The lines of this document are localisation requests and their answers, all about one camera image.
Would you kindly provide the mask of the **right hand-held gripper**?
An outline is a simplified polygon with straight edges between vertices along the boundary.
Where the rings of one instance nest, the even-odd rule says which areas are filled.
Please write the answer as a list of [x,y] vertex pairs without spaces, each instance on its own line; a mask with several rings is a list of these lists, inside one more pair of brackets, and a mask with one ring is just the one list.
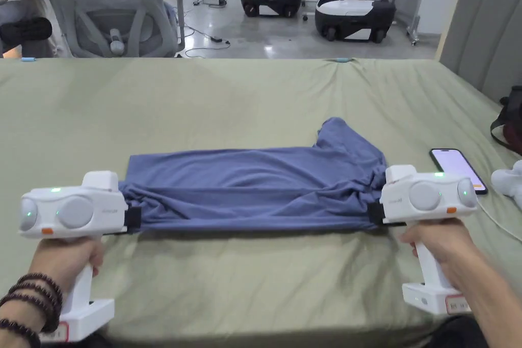
[[[466,176],[419,173],[412,165],[394,165],[385,171],[386,183],[378,202],[368,205],[370,221],[378,226],[413,226],[472,215],[478,205],[471,179]],[[439,263],[422,243],[415,244],[423,283],[404,283],[404,301],[437,316],[470,313],[464,296],[451,286]]]

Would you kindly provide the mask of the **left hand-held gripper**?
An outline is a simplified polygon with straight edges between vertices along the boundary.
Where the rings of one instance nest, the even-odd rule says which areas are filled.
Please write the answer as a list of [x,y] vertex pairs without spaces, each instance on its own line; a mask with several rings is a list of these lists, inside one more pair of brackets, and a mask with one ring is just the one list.
[[[118,189],[118,175],[91,171],[79,186],[33,189],[21,198],[19,234],[31,239],[101,237],[140,228],[142,211],[129,206]],[[59,325],[42,333],[44,343],[79,342],[115,316],[113,299],[91,299],[92,267],[76,279],[60,314]]]

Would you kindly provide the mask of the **person's left hand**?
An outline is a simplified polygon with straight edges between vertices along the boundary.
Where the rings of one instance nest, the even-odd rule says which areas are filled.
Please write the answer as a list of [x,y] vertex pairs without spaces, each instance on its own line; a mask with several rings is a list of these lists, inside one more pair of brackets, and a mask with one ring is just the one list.
[[48,276],[63,292],[68,292],[86,266],[97,276],[103,263],[104,246],[100,239],[77,238],[72,242],[60,239],[41,240],[29,273]]

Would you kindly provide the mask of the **person's right hand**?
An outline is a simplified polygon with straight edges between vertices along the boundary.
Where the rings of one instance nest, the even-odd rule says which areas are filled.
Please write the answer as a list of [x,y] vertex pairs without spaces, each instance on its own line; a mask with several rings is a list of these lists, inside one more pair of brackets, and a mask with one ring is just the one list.
[[492,301],[499,277],[457,219],[419,223],[400,236],[404,243],[422,243],[440,264],[451,285],[469,301]]

